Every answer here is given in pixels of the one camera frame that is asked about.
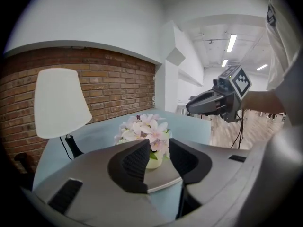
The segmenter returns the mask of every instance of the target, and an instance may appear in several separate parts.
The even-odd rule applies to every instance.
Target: black lamp stand
[[[77,144],[74,140],[74,137],[72,135],[67,134],[66,138],[65,138],[65,141],[68,144],[68,146],[70,147],[74,158],[83,154],[83,152],[81,150],[79,150],[79,148],[78,148],[78,146],[77,146]]]

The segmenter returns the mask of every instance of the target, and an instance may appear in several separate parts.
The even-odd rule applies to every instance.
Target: white vase
[[[157,157],[157,160],[150,158],[149,162],[147,163],[146,169],[156,169],[161,166],[163,156],[159,152],[155,152],[155,156]]]

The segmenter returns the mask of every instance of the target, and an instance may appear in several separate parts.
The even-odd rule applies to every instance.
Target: white lampshade
[[[78,73],[63,68],[39,72],[34,103],[36,132],[50,139],[70,134],[92,116],[85,102]]]

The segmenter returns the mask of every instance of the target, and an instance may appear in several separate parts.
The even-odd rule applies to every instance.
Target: ceiling light
[[[267,64],[265,64],[265,65],[263,65],[263,66],[259,67],[257,70],[261,70],[262,68],[264,68],[264,67],[266,67],[266,66],[268,66],[268,65],[267,65]]]
[[[227,47],[227,52],[232,52],[232,48],[233,48],[233,45],[236,42],[236,38],[237,38],[236,35],[231,35],[231,39],[229,40],[229,44],[228,44],[228,47]]]
[[[228,61],[228,60],[224,60],[224,61],[223,61],[222,67],[224,67],[224,66],[226,65],[227,61]]]

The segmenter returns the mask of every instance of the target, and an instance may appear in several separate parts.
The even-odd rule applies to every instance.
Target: light blue table
[[[130,115],[136,116],[143,113],[156,113],[162,118],[166,118],[163,122],[168,123],[172,137],[177,140],[191,140],[201,144],[209,144],[211,134],[210,121],[174,114],[155,108],[88,124],[73,132],[72,135],[79,149],[84,153],[111,147],[114,144],[114,136],[118,134],[119,125],[122,122],[126,122]],[[63,142],[72,158],[69,147],[64,140]],[[50,139],[43,151],[36,170],[33,191],[45,178],[63,168],[70,161],[60,139]],[[181,185],[182,182],[179,182],[171,187],[149,194],[153,205],[164,215],[168,222],[173,221],[178,212]]]

